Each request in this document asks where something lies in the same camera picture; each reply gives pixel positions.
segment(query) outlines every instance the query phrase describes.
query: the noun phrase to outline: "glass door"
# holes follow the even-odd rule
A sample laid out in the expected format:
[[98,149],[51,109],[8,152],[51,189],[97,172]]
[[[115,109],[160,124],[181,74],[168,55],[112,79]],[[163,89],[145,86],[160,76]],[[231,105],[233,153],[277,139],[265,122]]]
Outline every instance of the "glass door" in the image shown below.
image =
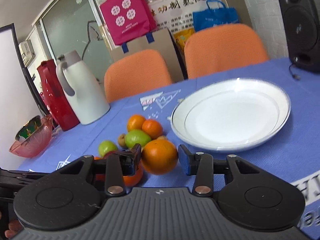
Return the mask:
[[55,58],[76,50],[99,81],[113,63],[88,0],[58,0],[42,18]]

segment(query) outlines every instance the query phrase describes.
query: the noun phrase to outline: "plate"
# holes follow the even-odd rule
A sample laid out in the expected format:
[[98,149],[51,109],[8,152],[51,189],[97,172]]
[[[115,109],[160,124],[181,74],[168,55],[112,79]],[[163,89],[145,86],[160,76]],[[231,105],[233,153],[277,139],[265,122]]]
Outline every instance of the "plate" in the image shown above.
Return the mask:
[[237,78],[204,87],[172,112],[173,132],[206,150],[244,151],[273,137],[289,118],[291,102],[277,85]]

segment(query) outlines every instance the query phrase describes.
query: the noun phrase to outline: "white pitcher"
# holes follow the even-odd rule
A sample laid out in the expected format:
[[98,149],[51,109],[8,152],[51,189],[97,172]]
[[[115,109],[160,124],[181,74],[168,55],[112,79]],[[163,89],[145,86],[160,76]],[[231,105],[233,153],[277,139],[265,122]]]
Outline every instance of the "white pitcher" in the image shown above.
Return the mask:
[[89,124],[104,114],[110,105],[88,66],[74,50],[58,58],[58,80],[81,124]]

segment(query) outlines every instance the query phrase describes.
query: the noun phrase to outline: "blue tablecloth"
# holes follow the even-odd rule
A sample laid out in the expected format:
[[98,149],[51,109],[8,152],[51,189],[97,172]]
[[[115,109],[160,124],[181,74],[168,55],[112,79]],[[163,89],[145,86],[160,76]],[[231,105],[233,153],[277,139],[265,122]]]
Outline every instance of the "blue tablecloth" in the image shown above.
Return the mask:
[[[275,137],[238,155],[302,191],[306,209],[299,227],[317,239],[320,236],[320,75],[293,69],[301,76],[301,80],[294,80],[288,71],[289,65],[287,58],[270,60],[263,64],[186,80],[113,102],[110,111],[98,121],[58,133],[42,155],[26,160],[20,169],[52,172],[82,155],[98,155],[99,143],[106,139],[116,142],[117,137],[126,132],[126,123],[132,114],[157,119],[169,140],[178,146],[183,142],[171,130],[169,117],[180,99],[220,80],[261,78],[279,85],[289,94],[291,114]],[[199,151],[190,145],[187,147],[191,151]],[[218,159],[226,157],[223,154],[212,154]],[[193,182],[194,176],[185,176],[178,164],[172,172],[162,176],[145,174],[140,185],[191,188]],[[221,189],[224,186],[223,176],[215,175],[214,183],[215,190]]]

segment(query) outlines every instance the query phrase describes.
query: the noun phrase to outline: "blue shopping bag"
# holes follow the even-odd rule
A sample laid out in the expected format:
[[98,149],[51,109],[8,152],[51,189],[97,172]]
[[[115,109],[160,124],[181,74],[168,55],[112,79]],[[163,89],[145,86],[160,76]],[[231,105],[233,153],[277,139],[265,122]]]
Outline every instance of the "blue shopping bag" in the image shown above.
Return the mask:
[[[209,2],[218,2],[223,5],[222,8],[211,9]],[[238,14],[235,8],[227,8],[220,0],[207,0],[208,9],[199,12],[193,12],[193,25],[196,32],[213,27],[215,25],[226,23],[238,23]]]

